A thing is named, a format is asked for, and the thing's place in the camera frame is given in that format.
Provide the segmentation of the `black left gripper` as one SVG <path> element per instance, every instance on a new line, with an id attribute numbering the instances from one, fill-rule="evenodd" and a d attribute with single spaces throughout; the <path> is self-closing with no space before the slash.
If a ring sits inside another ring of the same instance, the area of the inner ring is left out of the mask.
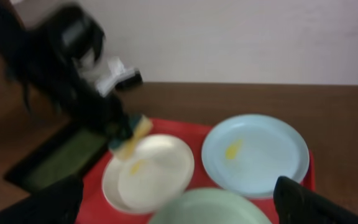
<path id="1" fill-rule="evenodd" d="M 129 116 L 115 96 L 103 98 L 97 93 L 73 91 L 63 98 L 63 107 L 77 122 L 109 139 L 132 137 Z"/>

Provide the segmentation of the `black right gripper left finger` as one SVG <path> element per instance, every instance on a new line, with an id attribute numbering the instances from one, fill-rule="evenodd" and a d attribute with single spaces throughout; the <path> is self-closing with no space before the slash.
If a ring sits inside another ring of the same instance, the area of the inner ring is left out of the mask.
<path id="1" fill-rule="evenodd" d="M 74 224 L 83 181 L 71 175 L 0 211 L 0 224 Z"/>

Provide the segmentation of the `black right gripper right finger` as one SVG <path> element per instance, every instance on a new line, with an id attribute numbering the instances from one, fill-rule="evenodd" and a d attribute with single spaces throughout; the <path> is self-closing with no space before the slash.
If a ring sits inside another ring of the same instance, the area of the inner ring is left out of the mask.
<path id="1" fill-rule="evenodd" d="M 358 224 L 358 215 L 285 176 L 277 179 L 273 202 L 280 224 Z"/>

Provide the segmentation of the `yellow green sponge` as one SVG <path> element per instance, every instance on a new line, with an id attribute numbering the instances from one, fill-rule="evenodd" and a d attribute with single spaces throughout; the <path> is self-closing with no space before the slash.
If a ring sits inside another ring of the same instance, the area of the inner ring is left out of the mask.
<path id="1" fill-rule="evenodd" d="M 130 117 L 129 125 L 132 131 L 132 136 L 129 139 L 114 139 L 108 142 L 109 151 L 121 161 L 126 161 L 134 155 L 138 142 L 146 137 L 153 128 L 151 120 L 143 114 Z"/>

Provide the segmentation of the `light green plate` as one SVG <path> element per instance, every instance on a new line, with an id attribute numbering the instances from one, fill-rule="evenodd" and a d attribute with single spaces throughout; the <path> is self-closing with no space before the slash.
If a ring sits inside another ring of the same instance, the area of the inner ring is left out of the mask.
<path id="1" fill-rule="evenodd" d="M 251 201 L 227 190 L 190 190 L 155 212 L 149 224 L 271 224 Z"/>

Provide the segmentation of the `white plate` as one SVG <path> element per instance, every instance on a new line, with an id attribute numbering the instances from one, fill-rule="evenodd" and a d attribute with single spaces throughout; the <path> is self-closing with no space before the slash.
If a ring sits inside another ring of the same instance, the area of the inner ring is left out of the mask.
<path id="1" fill-rule="evenodd" d="M 133 156 L 114 156 L 103 178 L 104 198 L 116 210 L 146 214 L 181 195 L 195 170 L 189 145 L 169 134 L 152 134 L 139 141 Z"/>

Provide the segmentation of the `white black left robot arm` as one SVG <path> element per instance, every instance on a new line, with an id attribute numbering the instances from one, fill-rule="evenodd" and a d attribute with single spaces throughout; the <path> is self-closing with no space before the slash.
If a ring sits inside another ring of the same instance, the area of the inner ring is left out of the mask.
<path id="1" fill-rule="evenodd" d="M 93 51 L 95 62 L 101 58 L 103 42 L 104 31 L 78 4 L 65 4 L 26 29 L 0 3 L 0 55 L 7 64 L 6 76 L 23 87 L 25 106 L 30 106 L 32 85 L 86 128 L 126 140 L 133 131 L 119 98 L 102 96 L 78 72 L 88 51 Z"/>

